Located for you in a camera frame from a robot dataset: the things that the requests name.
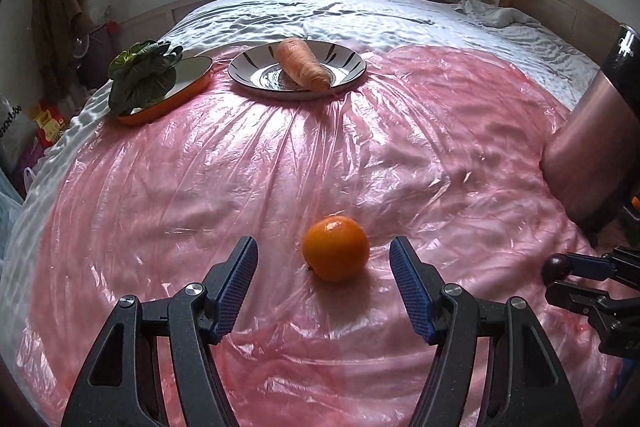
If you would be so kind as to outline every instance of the orange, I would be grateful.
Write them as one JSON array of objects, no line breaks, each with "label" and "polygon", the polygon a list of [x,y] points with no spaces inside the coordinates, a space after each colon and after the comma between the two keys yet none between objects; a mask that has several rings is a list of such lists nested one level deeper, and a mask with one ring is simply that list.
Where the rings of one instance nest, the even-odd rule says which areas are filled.
[{"label": "orange", "polygon": [[320,279],[341,282],[364,270],[369,240],[353,219],[330,216],[306,231],[302,255]]}]

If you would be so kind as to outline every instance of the orange plate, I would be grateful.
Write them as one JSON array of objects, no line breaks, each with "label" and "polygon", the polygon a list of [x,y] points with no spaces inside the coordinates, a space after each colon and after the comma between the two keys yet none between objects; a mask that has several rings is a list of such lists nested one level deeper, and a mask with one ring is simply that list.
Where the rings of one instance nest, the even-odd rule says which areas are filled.
[{"label": "orange plate", "polygon": [[203,55],[181,60],[175,67],[175,86],[166,94],[164,100],[127,116],[119,116],[118,121],[124,125],[135,126],[153,122],[169,114],[205,90],[211,79],[209,71],[212,65],[213,60]]}]

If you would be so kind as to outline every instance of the thermos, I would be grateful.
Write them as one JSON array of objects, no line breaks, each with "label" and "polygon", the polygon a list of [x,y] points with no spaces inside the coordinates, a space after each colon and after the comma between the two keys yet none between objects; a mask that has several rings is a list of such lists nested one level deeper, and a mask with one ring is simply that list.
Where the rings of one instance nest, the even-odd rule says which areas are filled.
[{"label": "thermos", "polygon": [[588,235],[621,217],[640,182],[640,37],[626,25],[540,163],[552,194]]}]

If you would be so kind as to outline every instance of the wooden headboard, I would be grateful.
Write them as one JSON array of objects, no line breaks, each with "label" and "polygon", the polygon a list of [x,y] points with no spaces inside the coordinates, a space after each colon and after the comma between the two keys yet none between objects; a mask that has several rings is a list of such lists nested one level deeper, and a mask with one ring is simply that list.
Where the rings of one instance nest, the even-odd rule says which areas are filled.
[{"label": "wooden headboard", "polygon": [[500,0],[532,16],[601,66],[618,35],[618,22],[583,0]]}]

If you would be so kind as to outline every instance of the mattress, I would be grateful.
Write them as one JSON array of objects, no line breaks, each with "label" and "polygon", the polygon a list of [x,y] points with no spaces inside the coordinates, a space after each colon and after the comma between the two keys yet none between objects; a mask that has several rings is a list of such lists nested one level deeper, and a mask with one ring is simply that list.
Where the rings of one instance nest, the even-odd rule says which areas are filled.
[{"label": "mattress", "polygon": [[[220,58],[223,64],[231,46],[236,50],[238,46],[263,44],[286,36],[351,45],[366,54],[372,64],[379,60],[385,74],[393,73],[388,69],[391,62],[399,61],[406,66],[407,61],[403,62],[401,55],[389,52],[409,44],[450,46],[495,55],[528,75],[529,79],[522,77],[514,84],[523,97],[538,96],[533,93],[531,81],[552,95],[537,98],[540,107],[548,106],[551,115],[550,123],[537,140],[561,123],[562,112],[566,114],[565,108],[574,107],[597,70],[585,55],[535,20],[511,9],[487,9],[471,0],[452,6],[423,0],[220,0],[192,12],[165,38],[183,45],[187,56],[208,54]],[[418,48],[407,53],[405,58],[422,57]],[[421,60],[452,60],[451,55],[429,53]],[[481,55],[479,60],[492,63],[493,59]],[[498,68],[495,71],[511,71],[502,63],[495,67]],[[513,70],[509,74],[520,73]],[[36,337],[30,337],[29,317],[37,306],[33,301],[37,292],[32,293],[31,288],[43,230],[48,227],[50,241],[47,223],[51,209],[60,204],[61,188],[74,183],[78,158],[86,158],[82,155],[86,155],[87,144],[108,135],[103,121],[109,89],[107,84],[95,93],[72,120],[63,139],[47,154],[7,247],[7,261],[0,279],[0,319],[10,327],[0,330],[0,349],[18,384],[38,408],[42,401],[35,399],[33,389],[44,392],[56,385],[55,375],[47,374],[46,361],[37,356],[42,353],[38,351]],[[576,247],[577,239],[572,241]],[[580,247],[588,249],[581,241]],[[25,347],[26,339],[31,339],[30,346]],[[60,419],[50,411],[45,416],[53,424]]]}]

